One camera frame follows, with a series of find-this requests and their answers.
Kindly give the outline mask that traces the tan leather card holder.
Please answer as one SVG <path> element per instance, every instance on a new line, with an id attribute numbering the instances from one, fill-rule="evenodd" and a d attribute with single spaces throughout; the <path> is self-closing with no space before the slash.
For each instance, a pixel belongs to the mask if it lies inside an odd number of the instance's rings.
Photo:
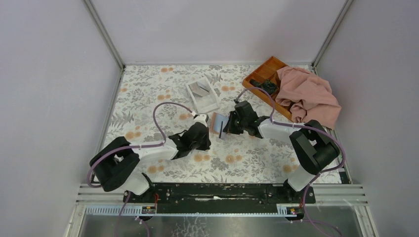
<path id="1" fill-rule="evenodd" d="M 212 114 L 211 117 L 211 125 L 209 128 L 210 133 L 216 134 L 219 136 L 219 130 L 220 130 L 220 123 L 223 121 L 223 127 L 226 125 L 226 123 L 228 122 L 228 116 L 224 116 L 222 114 L 219 114 L 217 112 L 214 112 Z"/>

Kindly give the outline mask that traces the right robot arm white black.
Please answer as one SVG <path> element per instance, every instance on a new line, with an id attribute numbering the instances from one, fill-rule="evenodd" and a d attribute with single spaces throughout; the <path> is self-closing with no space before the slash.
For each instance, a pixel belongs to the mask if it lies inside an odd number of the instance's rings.
<path id="1" fill-rule="evenodd" d="M 299 166 L 285 181 L 284 199 L 296 203 L 303 189 L 340 155 L 335 140 L 316 121 L 307 123 L 275 122 L 270 116 L 258 116 L 247 101 L 237 103 L 228 121 L 220 124 L 221 134 L 243 134 L 260 139 L 274 139 L 292 145 Z"/>

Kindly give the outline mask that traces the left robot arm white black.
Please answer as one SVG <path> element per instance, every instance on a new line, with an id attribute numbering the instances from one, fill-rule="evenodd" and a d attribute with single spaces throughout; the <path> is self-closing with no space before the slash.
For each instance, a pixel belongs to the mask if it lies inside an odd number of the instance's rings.
<path id="1" fill-rule="evenodd" d="M 209 128 L 198 121 L 189 129 L 169 136 L 165 142 L 132 145 L 125 137 L 114 139 L 89 163 L 88 178 L 94 175 L 105 192 L 123 189 L 142 203 L 153 198 L 152 182 L 147 175 L 136 172 L 138 165 L 159 160 L 175 160 L 193 150 L 210 149 Z"/>

